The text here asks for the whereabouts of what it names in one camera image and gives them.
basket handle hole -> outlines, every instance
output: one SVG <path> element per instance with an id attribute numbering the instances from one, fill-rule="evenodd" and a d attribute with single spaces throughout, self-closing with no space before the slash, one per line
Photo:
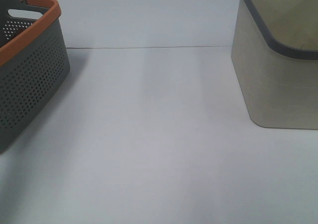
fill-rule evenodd
<path id="1" fill-rule="evenodd" d="M 40 12 L 20 10 L 20 9 L 9 9 L 8 14 L 15 18 L 25 18 L 25 19 L 39 19 L 43 14 Z"/>

basket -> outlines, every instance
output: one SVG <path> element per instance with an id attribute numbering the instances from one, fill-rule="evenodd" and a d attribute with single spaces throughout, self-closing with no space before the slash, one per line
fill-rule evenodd
<path id="1" fill-rule="evenodd" d="M 38 20 L 8 10 L 43 14 Z M 0 0 L 0 153 L 29 125 L 70 71 L 56 0 Z"/>
<path id="2" fill-rule="evenodd" d="M 232 61 L 251 119 L 318 129 L 318 0 L 240 0 Z"/>

beige storage bin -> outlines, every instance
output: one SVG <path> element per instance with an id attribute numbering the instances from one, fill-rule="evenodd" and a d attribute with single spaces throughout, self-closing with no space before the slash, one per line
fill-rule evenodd
<path id="1" fill-rule="evenodd" d="M 318 129 L 318 0 L 240 0 L 232 61 L 256 124 Z"/>

white table surface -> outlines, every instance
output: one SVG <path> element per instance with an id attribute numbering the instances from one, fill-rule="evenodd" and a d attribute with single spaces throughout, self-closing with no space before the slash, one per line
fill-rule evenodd
<path id="1" fill-rule="evenodd" d="M 317 224 L 318 132 L 252 123 L 230 52 L 68 50 L 0 156 L 0 223 Z"/>
<path id="2" fill-rule="evenodd" d="M 66 46 L 232 45 L 239 0 L 58 0 Z"/>

perforated holes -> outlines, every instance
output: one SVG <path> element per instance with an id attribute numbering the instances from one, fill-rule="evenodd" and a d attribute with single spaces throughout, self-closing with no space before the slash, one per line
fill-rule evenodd
<path id="1" fill-rule="evenodd" d="M 31 21 L 11 20 L 7 21 L 3 26 L 4 36 L 9 41 L 16 34 L 21 33 L 33 24 Z"/>
<path id="2" fill-rule="evenodd" d="M 52 34 L 6 75 L 0 74 L 0 130 L 13 129 L 47 94 L 64 70 L 60 39 Z"/>

